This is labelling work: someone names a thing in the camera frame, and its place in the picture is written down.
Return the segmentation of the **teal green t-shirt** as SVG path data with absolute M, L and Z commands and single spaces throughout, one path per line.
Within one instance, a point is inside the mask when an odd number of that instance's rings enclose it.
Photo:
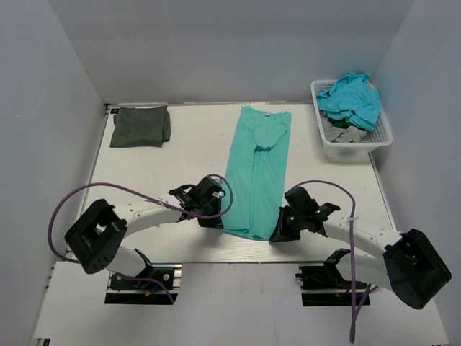
M 227 234 L 255 241 L 272 235 L 285 186 L 292 115 L 241 108 L 230 147 L 223 205 L 233 202 L 222 216 Z

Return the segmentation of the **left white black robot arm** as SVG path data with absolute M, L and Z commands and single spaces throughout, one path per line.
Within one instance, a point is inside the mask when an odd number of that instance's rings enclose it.
M 142 201 L 112 205 L 94 201 L 66 232 L 64 239 L 87 274 L 111 271 L 138 288 L 152 279 L 153 263 L 139 249 L 122 245 L 139 231 L 196 219 L 204 228 L 221 229 L 222 199 L 230 192 L 214 177 L 196 185 L 182 185 L 160 198 L 142 195 Z

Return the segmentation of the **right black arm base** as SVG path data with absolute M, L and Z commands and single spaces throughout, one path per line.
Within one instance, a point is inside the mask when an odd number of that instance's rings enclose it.
M 352 304 L 350 282 L 329 276 L 323 265 L 301 266 L 295 277 L 300 284 L 303 307 L 338 307 Z

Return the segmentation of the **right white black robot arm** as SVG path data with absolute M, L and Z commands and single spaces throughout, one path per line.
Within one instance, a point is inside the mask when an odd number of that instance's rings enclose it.
M 427 236 L 373 226 L 351 217 L 332 203 L 319 205 L 303 187 L 285 193 L 287 205 L 279 217 L 271 243 L 300 240 L 302 231 L 349 244 L 320 265 L 300 268 L 304 290 L 350 290 L 353 280 L 393 292 L 413 309 L 422 309 L 452 279 L 452 273 Z

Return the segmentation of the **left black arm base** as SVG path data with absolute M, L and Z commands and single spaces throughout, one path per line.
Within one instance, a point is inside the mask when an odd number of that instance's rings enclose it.
M 181 265 L 154 265 L 141 280 L 127 280 L 121 275 L 109 276 L 105 304 L 169 306 L 179 294 Z

